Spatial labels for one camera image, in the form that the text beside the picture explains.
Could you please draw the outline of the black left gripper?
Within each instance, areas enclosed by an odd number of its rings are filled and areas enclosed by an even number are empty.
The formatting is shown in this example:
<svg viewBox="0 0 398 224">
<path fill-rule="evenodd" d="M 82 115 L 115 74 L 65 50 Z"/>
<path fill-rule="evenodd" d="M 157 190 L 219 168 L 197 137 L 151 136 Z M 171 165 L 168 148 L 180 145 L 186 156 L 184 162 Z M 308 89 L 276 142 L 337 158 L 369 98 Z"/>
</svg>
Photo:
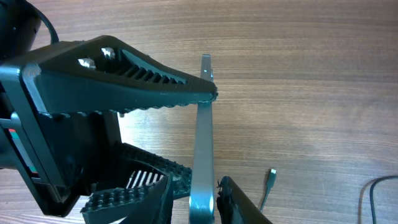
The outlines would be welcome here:
<svg viewBox="0 0 398 224">
<path fill-rule="evenodd" d="M 65 217 L 110 172 L 121 142 L 117 115 L 41 114 L 22 74 L 1 66 L 1 167 L 18 170 L 43 214 Z"/>
</svg>

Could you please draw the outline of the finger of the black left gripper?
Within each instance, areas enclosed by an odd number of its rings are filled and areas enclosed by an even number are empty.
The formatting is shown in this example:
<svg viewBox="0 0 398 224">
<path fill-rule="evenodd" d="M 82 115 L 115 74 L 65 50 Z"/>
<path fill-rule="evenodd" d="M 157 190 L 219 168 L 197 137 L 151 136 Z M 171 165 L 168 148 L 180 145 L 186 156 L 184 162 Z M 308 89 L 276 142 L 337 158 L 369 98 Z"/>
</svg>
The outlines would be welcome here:
<svg viewBox="0 0 398 224">
<path fill-rule="evenodd" d="M 211 81 L 166 67 L 104 35 L 28 53 L 21 71 L 38 112 L 47 114 L 186 106 L 216 99 Z"/>
<path fill-rule="evenodd" d="M 164 176 L 172 177 L 174 200 L 190 195 L 191 168 L 126 143 L 117 143 L 115 150 L 109 170 L 81 209 L 86 223 L 122 222 Z"/>
</svg>

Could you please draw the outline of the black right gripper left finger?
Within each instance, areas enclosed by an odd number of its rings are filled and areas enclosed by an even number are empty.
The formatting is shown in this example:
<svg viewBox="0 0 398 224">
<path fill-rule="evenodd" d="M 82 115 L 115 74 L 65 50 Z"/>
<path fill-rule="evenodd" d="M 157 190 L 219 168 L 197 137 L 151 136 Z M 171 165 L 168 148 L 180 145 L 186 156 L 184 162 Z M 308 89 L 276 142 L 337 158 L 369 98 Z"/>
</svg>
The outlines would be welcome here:
<svg viewBox="0 0 398 224">
<path fill-rule="evenodd" d="M 171 224 L 173 200 L 172 177 L 164 176 L 120 224 Z"/>
</svg>

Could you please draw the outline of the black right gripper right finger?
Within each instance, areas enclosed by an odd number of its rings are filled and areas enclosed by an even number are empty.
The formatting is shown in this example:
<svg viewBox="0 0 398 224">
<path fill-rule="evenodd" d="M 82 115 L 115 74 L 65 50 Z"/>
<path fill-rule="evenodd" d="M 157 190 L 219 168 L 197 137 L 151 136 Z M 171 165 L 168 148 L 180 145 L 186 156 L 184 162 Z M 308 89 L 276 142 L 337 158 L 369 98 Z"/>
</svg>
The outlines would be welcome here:
<svg viewBox="0 0 398 224">
<path fill-rule="evenodd" d="M 216 204 L 222 224 L 272 224 L 231 177 L 224 176 L 217 188 Z"/>
</svg>

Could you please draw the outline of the blue screen smartphone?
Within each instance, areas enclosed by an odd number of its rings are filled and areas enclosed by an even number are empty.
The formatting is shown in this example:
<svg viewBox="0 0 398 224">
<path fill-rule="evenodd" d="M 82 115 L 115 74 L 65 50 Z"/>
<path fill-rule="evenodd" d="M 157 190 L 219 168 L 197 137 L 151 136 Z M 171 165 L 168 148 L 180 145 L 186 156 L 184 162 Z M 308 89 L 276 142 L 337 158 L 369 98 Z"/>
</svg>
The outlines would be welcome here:
<svg viewBox="0 0 398 224">
<path fill-rule="evenodd" d="M 213 115 L 211 102 L 197 105 L 192 183 L 189 198 L 189 223 L 214 222 Z"/>
</svg>

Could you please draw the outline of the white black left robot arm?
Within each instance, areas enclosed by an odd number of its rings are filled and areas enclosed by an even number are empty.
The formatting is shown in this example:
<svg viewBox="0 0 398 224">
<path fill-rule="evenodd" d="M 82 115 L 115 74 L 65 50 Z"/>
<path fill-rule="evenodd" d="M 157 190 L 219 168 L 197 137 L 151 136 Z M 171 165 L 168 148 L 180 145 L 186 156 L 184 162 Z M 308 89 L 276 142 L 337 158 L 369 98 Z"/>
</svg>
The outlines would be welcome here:
<svg viewBox="0 0 398 224">
<path fill-rule="evenodd" d="M 102 35 L 62 42 L 27 1 L 1 2 L 1 167 L 18 170 L 45 215 L 65 217 L 82 196 L 86 223 L 170 223 L 188 197 L 191 223 L 213 223 L 214 182 L 126 144 L 118 118 L 197 105 L 197 139 L 212 146 L 217 97 L 210 58 L 195 77 Z"/>
</svg>

